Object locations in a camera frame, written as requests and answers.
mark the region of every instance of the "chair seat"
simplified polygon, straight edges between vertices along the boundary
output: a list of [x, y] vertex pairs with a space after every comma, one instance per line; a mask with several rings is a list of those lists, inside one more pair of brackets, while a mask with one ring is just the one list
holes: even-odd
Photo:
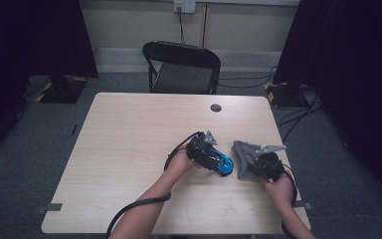
[[163, 63], [153, 90], [162, 93], [210, 94], [215, 74], [212, 69]]

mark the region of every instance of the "white wall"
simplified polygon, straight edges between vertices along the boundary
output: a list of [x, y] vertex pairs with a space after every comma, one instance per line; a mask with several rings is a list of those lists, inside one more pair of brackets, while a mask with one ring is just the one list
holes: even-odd
[[[196, 3], [183, 14], [185, 42], [211, 50], [281, 52], [296, 11], [294, 0], [277, 4]], [[95, 48], [141, 48], [146, 42], [180, 42], [172, 1], [81, 1]]]

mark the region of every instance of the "circular hole in table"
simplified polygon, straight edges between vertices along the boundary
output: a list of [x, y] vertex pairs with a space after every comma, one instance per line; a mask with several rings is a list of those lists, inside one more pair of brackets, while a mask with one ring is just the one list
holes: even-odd
[[219, 112], [219, 111], [222, 110], [222, 107], [219, 106], [219, 105], [217, 105], [217, 104], [212, 104], [212, 105], [210, 106], [210, 110], [212, 110], [212, 112], [217, 113], [217, 112]]

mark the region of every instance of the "wall outlet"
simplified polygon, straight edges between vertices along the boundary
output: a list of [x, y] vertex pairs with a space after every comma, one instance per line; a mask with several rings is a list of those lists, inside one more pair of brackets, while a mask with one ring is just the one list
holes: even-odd
[[195, 13], [195, 1], [173, 1], [173, 12]]
[[185, 4], [184, 4], [184, 1], [173, 1], [173, 12], [179, 12], [178, 9], [180, 9], [180, 11], [182, 13], [185, 12]]

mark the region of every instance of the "black folding chair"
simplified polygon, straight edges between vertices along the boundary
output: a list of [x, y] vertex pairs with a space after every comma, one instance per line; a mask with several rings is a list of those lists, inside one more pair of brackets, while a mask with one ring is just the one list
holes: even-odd
[[[154, 41], [145, 44], [142, 53], [148, 63], [151, 93], [216, 94], [221, 63], [210, 50]], [[158, 71], [153, 65], [156, 62], [162, 63]]]

